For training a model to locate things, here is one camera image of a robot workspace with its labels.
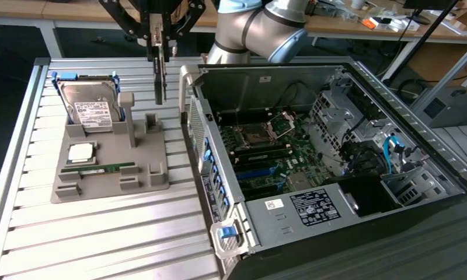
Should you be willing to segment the black slanted tripod pole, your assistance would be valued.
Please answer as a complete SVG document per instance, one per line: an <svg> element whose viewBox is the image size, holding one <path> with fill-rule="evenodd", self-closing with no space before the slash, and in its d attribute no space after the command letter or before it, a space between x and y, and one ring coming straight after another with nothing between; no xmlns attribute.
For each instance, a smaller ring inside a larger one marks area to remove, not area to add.
<svg viewBox="0 0 467 280"><path fill-rule="evenodd" d="M422 45L430 38L433 32L436 31L437 27L445 20L446 16L450 14L453 8L456 7L460 0L406 0L404 8L414 9L414 13L410 16L410 19L416 19L420 17L420 14L422 10L434 10L441 11L441 14L438 15L438 18L434 20L434 22L430 24L428 31L424 33L424 36L421 39L414 42L414 47L405 55L405 58L400 60L401 64L396 67L394 72L391 74L386 74L382 82L386 86L390 86L393 81L396 80L397 76L402 72L404 68L408 66L410 59L414 57L414 54L421 49Z"/></svg>

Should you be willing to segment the grey power supply unit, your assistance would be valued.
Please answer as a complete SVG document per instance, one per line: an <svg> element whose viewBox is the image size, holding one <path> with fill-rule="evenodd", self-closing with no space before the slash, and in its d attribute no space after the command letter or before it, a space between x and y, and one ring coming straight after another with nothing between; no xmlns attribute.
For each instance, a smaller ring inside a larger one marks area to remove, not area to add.
<svg viewBox="0 0 467 280"><path fill-rule="evenodd" d="M263 250L361 221L358 203L337 183L253 200L246 206Z"/></svg>

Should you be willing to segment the perforated metal drive cage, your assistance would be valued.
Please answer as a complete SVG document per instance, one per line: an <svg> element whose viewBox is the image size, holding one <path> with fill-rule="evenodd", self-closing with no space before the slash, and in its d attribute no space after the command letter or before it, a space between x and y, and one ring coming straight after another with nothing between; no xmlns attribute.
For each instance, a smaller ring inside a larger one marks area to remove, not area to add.
<svg viewBox="0 0 467 280"><path fill-rule="evenodd" d="M323 90L313 104L310 116L311 140L319 149L335 153L343 142L373 139L367 131L370 120L363 117L346 94L334 94L331 90Z"/></svg>

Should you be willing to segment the graphics card with metal bracket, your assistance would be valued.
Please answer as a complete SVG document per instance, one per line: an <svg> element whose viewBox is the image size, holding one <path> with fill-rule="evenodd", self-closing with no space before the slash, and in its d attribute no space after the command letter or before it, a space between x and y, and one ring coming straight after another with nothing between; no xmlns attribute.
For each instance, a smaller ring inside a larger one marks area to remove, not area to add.
<svg viewBox="0 0 467 280"><path fill-rule="evenodd" d="M163 19L162 14L150 14L148 23L147 59L152 62L155 103L163 105L167 100L166 63L177 55L177 40L167 34L171 21Z"/></svg>

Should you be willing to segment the CPU socket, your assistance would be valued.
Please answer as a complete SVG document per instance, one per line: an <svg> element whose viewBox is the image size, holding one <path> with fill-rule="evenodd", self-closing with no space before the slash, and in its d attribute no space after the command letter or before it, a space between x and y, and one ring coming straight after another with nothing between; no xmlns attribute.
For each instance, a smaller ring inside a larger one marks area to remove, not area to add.
<svg viewBox="0 0 467 280"><path fill-rule="evenodd" d="M273 137L263 123L242 125L238 131L247 148L273 144Z"/></svg>

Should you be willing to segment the black expansion slot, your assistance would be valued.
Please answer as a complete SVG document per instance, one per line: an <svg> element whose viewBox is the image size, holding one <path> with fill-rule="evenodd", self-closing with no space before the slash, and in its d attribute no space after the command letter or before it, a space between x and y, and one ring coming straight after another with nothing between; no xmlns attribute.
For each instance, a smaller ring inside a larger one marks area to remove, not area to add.
<svg viewBox="0 0 467 280"><path fill-rule="evenodd" d="M259 195L267 195L273 196L277 195L282 192L282 188L277 184L269 184L266 186L255 187L255 188L247 188L243 189L243 194L250 197L250 196L259 196Z"/></svg>

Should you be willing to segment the metal disk bay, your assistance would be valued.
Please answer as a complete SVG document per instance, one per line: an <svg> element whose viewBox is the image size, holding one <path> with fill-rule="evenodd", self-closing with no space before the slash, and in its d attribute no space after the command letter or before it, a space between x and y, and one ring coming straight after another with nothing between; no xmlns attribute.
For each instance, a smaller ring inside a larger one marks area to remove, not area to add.
<svg viewBox="0 0 467 280"><path fill-rule="evenodd" d="M404 173L382 175L382 180L397 202L406 207L465 193L446 177L442 180L424 167L416 167Z"/></svg>

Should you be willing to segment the flat white box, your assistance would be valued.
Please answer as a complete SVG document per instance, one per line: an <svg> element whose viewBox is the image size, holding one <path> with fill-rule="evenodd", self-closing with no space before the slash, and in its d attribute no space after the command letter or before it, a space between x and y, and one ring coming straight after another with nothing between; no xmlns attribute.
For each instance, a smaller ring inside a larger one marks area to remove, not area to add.
<svg viewBox="0 0 467 280"><path fill-rule="evenodd" d="M391 22L387 25L387 28L394 32L402 32L405 30L417 32L420 29L420 24L416 21L410 21L409 18L391 19Z"/></svg>

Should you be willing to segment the grey parts rack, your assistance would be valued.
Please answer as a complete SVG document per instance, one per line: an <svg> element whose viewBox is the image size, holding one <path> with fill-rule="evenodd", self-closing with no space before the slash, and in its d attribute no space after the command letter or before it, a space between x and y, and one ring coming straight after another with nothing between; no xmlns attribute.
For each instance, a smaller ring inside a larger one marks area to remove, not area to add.
<svg viewBox="0 0 467 280"><path fill-rule="evenodd" d="M110 132L88 133L80 125L67 124L58 169L51 192L55 204L114 197L127 194L162 191L170 187L170 172L166 156L163 124L155 113L144 119L134 120L134 93L123 92L118 100L124 110L124 121L115 122ZM67 164L68 149L72 144L92 143L92 162ZM122 167L120 172L80 175L79 172L62 173L62 169L92 165L135 162Z"/></svg>

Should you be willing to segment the cluttered wooden desk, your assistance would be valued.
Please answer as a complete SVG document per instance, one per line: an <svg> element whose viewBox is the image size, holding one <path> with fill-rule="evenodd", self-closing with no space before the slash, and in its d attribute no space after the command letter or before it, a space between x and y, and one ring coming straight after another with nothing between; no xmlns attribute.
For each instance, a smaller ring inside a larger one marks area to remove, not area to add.
<svg viewBox="0 0 467 280"><path fill-rule="evenodd" d="M389 67L383 79L390 78L402 62L413 53L416 46L420 45L424 34L430 26L424 25L417 31L394 32L391 30L373 30L366 27L361 21L345 20L342 17L309 16L306 29L310 36L315 38L341 38L358 40L381 40L381 41L405 41L406 45L400 51L391 66ZM467 36L460 35L452 31L446 26L440 25L433 31L429 43L442 44L467 44Z"/></svg>

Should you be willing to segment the black RAM slot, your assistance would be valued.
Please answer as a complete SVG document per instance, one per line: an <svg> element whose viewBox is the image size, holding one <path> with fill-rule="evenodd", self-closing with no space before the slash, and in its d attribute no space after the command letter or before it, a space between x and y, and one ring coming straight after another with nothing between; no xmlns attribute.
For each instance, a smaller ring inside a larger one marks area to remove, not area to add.
<svg viewBox="0 0 467 280"><path fill-rule="evenodd" d="M250 148L250 149L241 149L234 150L230 152L231 155L249 155L249 154L257 154L257 153L270 153L270 152L279 152L283 150L291 150L291 147L287 147L286 145L274 145L274 146L265 146L258 148Z"/></svg>

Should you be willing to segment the blue expansion slot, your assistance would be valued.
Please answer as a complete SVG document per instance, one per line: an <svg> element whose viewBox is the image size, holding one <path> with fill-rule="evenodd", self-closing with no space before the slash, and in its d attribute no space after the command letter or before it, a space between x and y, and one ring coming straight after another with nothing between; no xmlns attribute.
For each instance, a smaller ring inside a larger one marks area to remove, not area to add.
<svg viewBox="0 0 467 280"><path fill-rule="evenodd" d="M271 176L271 175L274 175L277 170L278 170L278 167L270 167L270 168L265 168L265 169L238 171L238 172L235 172L237 179L238 180L247 180L247 179Z"/></svg>

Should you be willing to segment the black labelled RAM stick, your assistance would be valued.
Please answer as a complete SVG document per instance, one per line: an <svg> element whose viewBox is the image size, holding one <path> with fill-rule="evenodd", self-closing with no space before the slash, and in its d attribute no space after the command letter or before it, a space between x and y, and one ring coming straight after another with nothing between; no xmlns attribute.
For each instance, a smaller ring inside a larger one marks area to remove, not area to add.
<svg viewBox="0 0 467 280"><path fill-rule="evenodd" d="M234 159L234 164L243 165L249 163L277 160L281 158L287 158L291 155L293 155L291 150L249 153L243 155L237 155Z"/></svg>

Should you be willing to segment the aluminium profile frame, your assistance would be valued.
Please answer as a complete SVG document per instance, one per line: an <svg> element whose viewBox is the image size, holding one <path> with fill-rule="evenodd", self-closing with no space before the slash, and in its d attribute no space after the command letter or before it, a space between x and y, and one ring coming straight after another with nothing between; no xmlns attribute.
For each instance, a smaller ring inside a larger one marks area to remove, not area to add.
<svg viewBox="0 0 467 280"><path fill-rule="evenodd" d="M467 90L467 52L433 88L436 93L452 87Z"/></svg>

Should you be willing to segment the grey computer tower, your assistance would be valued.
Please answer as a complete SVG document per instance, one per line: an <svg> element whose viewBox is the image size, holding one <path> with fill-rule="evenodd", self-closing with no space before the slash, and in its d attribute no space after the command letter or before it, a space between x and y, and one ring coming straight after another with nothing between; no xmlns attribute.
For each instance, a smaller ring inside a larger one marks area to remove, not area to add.
<svg viewBox="0 0 467 280"><path fill-rule="evenodd" d="M412 109L430 128L467 125L467 88L449 86L432 94L433 88L422 92Z"/></svg>

